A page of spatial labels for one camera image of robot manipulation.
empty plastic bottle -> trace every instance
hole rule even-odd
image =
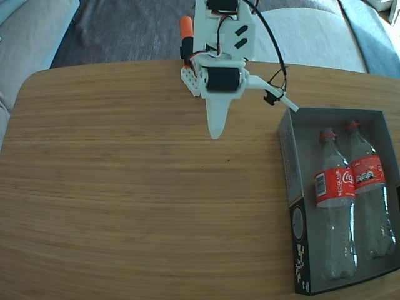
[[[351,145],[351,167],[356,187],[356,242],[366,259],[381,258],[394,251],[389,211],[388,189],[381,160],[376,150],[360,132],[360,123],[347,123]]]
[[[336,144],[332,128],[321,131],[321,172],[315,177],[317,207],[324,219],[321,257],[325,281],[350,278],[357,268],[354,245],[354,181],[348,162]]]

open box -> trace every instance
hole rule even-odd
[[[322,155],[319,132],[333,128],[344,157],[350,157],[350,144],[344,129],[348,119],[361,123],[361,132],[375,147],[386,175],[387,203],[397,244],[393,254],[368,261],[357,255],[354,276],[337,281],[324,281],[321,276],[321,248],[324,222],[316,207],[314,176],[321,170]],[[363,109],[302,108],[286,111],[280,125],[282,156],[292,224],[295,290],[298,294],[315,295],[352,286],[385,275],[400,268],[400,173],[388,126],[382,111]],[[356,251],[358,232],[354,232]]]

orange cap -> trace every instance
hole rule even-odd
[[[181,18],[181,37],[184,38],[193,38],[193,22],[191,17],[182,17]]]

wooden table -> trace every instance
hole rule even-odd
[[[26,81],[0,155],[0,299],[305,299],[277,132],[286,108],[246,92],[212,141],[180,68],[102,64]],[[249,64],[264,78],[277,68]],[[399,152],[399,81],[291,66],[288,96],[383,109]],[[395,299],[399,283],[395,272],[313,299]]]

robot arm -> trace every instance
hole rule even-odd
[[[181,78],[193,96],[206,100],[213,139],[224,130],[231,101],[240,99],[245,89],[265,90],[269,104],[282,101],[294,111],[299,109],[285,96],[284,88],[276,89],[246,70],[245,61],[254,57],[256,44],[256,23],[248,3],[196,0],[194,34],[190,17],[181,19],[181,57],[185,62]]]

